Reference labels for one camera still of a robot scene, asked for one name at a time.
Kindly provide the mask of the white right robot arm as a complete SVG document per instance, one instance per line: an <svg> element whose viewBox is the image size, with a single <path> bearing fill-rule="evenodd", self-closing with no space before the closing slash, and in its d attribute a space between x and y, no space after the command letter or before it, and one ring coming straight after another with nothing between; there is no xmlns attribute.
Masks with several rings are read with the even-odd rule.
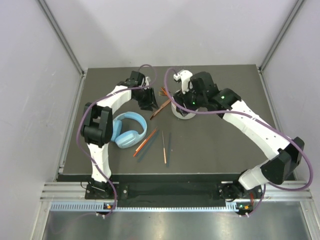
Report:
<svg viewBox="0 0 320 240"><path fill-rule="evenodd" d="M220 90L210 73L202 71L193 74L181 70L174 74L173 79L181 84L181 89L173 94L179 106L172 107L179 118L192 118L200 108L217 111L221 119L239 129L267 158L262 164L242 172L232 183L221 187L224 198L245 198L253 188L266 183L281 185L300 164L302 156L299 151L304 148L304 141L296 137L289 142L270 130L269 125L237 93L229 88Z"/></svg>

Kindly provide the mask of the gold fork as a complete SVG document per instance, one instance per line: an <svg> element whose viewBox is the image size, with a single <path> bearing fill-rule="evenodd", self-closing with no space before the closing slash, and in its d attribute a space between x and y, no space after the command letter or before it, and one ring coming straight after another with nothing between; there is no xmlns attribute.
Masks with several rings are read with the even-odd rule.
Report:
<svg viewBox="0 0 320 240"><path fill-rule="evenodd" d="M161 88L160 88L160 91L158 92L158 95L159 95L159 96L163 96L163 97L167 97L168 99L170 99L170 98L168 97L168 93L167 93L167 91L166 91L166 89L165 89L164 87L161 87Z"/></svg>

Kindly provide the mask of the orange chopstick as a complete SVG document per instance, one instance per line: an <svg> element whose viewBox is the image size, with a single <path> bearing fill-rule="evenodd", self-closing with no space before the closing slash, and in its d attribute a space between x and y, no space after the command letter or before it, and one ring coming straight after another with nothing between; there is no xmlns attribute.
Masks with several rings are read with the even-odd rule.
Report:
<svg viewBox="0 0 320 240"><path fill-rule="evenodd" d="M137 147L135 150L135 153L133 154L133 157L136 157L138 153L142 150L142 148L147 144L147 142L151 139L151 137L156 133L157 127L149 134L147 138L145 138L142 143Z"/></svg>

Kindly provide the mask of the white divided round container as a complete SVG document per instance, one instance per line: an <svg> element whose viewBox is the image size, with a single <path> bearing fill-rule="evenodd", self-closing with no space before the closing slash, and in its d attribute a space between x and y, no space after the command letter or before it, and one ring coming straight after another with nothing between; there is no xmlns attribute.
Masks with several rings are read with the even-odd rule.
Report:
<svg viewBox="0 0 320 240"><path fill-rule="evenodd" d="M181 120L189 120L196 116L195 113L187 112L180 109L173 102L171 102L171 110L172 110L172 113Z"/></svg>

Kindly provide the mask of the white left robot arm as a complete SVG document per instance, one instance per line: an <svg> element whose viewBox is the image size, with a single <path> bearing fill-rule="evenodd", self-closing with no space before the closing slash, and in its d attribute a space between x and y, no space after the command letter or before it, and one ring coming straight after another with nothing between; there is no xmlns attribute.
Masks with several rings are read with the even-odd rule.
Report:
<svg viewBox="0 0 320 240"><path fill-rule="evenodd" d="M147 133L147 122L141 115L128 111L117 117L113 116L122 105L131 100L137 101L141 110L158 109L151 81L139 71L132 71L130 77L119 82L110 93L95 102L88 102L84 107L77 136L84 138L89 149L87 156L92 164L86 199L116 197L116 188L110 180L112 171L109 164L109 144L114 142L121 149L130 148L139 143ZM137 121L143 132L129 130L122 133L122 119Z"/></svg>

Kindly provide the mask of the silver copper chopstick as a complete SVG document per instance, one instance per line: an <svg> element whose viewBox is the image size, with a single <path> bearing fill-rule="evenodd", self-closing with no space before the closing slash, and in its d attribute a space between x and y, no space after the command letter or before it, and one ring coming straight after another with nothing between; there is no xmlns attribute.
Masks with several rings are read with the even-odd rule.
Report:
<svg viewBox="0 0 320 240"><path fill-rule="evenodd" d="M164 164L167 164L167 155L166 155L166 146L165 146L165 139L164 139L164 132L161 131L162 135L162 146L163 146L163 159L164 159Z"/></svg>

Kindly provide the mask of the copper utensil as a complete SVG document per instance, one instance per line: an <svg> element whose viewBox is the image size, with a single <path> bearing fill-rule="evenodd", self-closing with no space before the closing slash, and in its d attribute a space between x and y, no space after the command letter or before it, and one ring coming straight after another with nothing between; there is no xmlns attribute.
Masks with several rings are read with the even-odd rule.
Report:
<svg viewBox="0 0 320 240"><path fill-rule="evenodd" d="M162 111L166 106L168 106L171 103L171 100L168 99L166 100L160 107L159 109L157 109L151 116L150 116L150 120L152 120L160 111Z"/></svg>

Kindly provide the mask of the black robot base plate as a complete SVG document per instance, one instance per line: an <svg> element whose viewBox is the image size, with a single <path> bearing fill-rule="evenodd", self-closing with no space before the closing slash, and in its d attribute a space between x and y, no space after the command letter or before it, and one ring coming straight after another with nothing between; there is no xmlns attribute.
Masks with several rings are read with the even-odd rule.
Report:
<svg viewBox="0 0 320 240"><path fill-rule="evenodd" d="M225 200L258 200L260 185L246 190L237 174L114 174L107 182L88 179L86 199L111 200L117 195L121 207L209 206Z"/></svg>

